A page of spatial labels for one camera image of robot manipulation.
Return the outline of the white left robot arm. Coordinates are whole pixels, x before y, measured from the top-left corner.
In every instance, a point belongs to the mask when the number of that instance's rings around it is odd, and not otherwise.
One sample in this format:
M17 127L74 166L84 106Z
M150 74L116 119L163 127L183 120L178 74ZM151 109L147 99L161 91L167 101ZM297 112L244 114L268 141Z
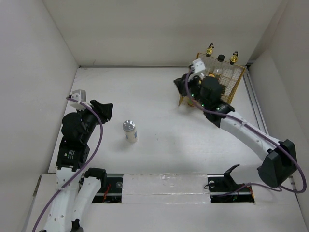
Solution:
M67 97L76 112L62 119L63 135L56 160L56 192L40 213L33 231L49 210L44 232L81 232L82 217L95 195L108 188L106 170L87 168L100 144L90 154L88 141L96 126L100 128L99 142L103 139L103 124L112 117L113 104L96 100L86 103Z

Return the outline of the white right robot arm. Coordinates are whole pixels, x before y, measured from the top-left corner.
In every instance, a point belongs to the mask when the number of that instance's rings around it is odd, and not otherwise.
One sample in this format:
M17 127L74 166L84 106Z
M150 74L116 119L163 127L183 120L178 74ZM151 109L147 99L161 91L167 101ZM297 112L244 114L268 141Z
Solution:
M221 99L223 87L216 78L183 75L173 82L180 96L192 100L209 122L235 136L260 158L258 175L267 188L281 189L283 182L298 169L294 143L272 138L245 121Z

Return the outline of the glass cruet dark liquid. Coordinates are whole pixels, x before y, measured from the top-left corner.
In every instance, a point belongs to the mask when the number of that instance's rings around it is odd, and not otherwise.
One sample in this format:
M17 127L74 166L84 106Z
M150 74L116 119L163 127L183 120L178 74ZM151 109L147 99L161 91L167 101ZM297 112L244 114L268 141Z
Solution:
M229 85L232 76L233 76L233 65L237 62L239 57L238 51L235 51L233 55L229 59L229 65L228 67L224 67L221 75L221 79L223 81L223 85L226 87Z

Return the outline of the black cap sauce bottle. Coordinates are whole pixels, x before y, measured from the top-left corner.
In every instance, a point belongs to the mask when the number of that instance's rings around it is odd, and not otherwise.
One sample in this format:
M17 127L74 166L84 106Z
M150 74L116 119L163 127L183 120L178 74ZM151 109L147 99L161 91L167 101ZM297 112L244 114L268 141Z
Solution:
M223 62L224 62L225 56L223 54L220 54L217 58L217 61L213 68L213 74L215 76L221 75L223 71Z

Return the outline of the clear glass bottle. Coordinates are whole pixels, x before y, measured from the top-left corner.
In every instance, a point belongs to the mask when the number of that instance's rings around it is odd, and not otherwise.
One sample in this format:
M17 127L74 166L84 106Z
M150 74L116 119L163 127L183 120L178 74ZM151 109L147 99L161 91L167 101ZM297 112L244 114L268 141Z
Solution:
M213 60L211 58L212 54L213 54L213 49L214 49L214 44L210 43L209 47L207 48L206 52L205 52L205 68L206 68L206 75L208 76L209 74L211 74L214 70L214 64L213 64Z

